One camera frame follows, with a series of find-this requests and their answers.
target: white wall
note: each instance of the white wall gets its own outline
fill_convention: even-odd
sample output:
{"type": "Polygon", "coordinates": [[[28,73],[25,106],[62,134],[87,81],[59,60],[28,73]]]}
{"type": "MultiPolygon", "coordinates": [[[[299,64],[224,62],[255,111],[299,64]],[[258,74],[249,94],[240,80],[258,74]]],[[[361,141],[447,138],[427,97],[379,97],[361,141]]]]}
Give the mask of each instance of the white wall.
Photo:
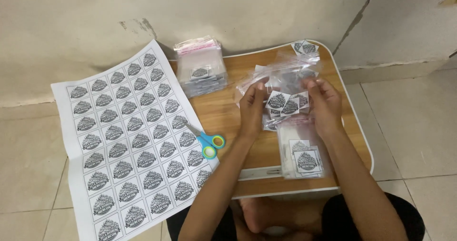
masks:
{"type": "Polygon", "coordinates": [[[50,83],[105,70],[154,36],[172,47],[210,34],[228,54],[304,38],[334,49],[365,1],[0,0],[0,106],[51,101],[50,83]]]}
{"type": "Polygon", "coordinates": [[[335,54],[340,69],[445,60],[457,50],[457,6],[371,0],[335,54]]]}

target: white tile floor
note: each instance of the white tile floor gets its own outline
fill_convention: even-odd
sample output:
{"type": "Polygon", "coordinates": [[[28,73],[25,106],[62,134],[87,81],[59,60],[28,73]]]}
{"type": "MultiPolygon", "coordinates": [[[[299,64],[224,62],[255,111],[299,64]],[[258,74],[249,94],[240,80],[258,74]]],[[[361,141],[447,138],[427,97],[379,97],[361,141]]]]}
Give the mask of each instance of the white tile floor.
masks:
{"type": "MultiPolygon", "coordinates": [[[[347,86],[373,151],[373,176],[417,207],[424,240],[457,240],[456,83],[453,69],[347,86]]],[[[0,108],[0,147],[3,239],[78,240],[55,104],[0,108]]],[[[132,240],[170,238],[162,223],[132,240]]]]}

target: plastic bag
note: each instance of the plastic bag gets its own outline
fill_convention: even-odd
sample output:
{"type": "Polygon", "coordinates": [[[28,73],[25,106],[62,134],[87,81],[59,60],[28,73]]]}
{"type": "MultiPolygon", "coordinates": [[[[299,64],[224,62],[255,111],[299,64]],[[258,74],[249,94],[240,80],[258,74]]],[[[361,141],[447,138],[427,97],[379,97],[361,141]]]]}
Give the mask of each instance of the plastic bag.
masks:
{"type": "MultiPolygon", "coordinates": [[[[278,53],[274,63],[262,67],[262,70],[247,75],[236,84],[234,100],[239,107],[239,101],[243,98],[249,86],[256,82],[264,82],[268,96],[275,92],[289,95],[283,102],[288,105],[289,98],[299,98],[299,110],[293,114],[309,113],[309,98],[307,90],[301,85],[301,80],[308,76],[316,76],[320,72],[318,65],[319,54],[309,53],[305,55],[289,55],[278,53]]],[[[264,110],[262,124],[264,130],[276,131],[276,125],[288,119],[289,115],[282,113],[283,109],[264,110]]]]}
{"type": "Polygon", "coordinates": [[[277,125],[277,138],[285,179],[319,178],[330,174],[328,151],[316,132],[314,119],[295,116],[277,125]]]}
{"type": "Polygon", "coordinates": [[[174,45],[177,54],[176,78],[188,98],[227,86],[227,70],[220,43],[205,36],[174,45]]]}

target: sticker sheet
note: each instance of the sticker sheet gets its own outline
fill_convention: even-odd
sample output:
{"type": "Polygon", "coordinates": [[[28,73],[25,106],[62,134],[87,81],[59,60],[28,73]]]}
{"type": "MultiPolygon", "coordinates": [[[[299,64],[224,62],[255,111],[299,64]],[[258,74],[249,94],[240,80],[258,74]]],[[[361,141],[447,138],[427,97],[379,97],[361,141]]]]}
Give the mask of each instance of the sticker sheet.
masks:
{"type": "Polygon", "coordinates": [[[203,130],[155,40],[105,72],[51,87],[80,240],[128,240],[160,223],[190,206],[219,164],[185,126],[203,130]]]}

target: person's hand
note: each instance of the person's hand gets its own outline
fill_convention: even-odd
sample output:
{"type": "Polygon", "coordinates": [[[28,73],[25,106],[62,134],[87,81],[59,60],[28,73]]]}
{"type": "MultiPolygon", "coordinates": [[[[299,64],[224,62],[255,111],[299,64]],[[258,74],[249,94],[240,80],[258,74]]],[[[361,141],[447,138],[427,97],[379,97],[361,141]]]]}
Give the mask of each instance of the person's hand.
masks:
{"type": "Polygon", "coordinates": [[[239,101],[241,128],[238,137],[254,143],[262,129],[263,100],[267,93],[263,81],[252,84],[239,101]]]}
{"type": "Polygon", "coordinates": [[[312,98],[316,130],[322,139],[344,131],[341,122],[341,94],[324,79],[309,77],[302,81],[312,98]]]}

